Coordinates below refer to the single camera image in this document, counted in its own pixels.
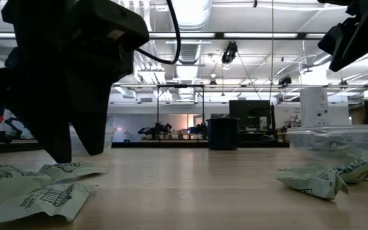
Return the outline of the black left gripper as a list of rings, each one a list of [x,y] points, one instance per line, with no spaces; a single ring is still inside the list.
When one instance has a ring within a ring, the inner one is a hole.
[[[110,0],[7,1],[16,46],[0,68],[0,107],[29,109],[56,163],[72,160],[67,113],[89,155],[104,151],[111,87],[134,70],[134,14]]]

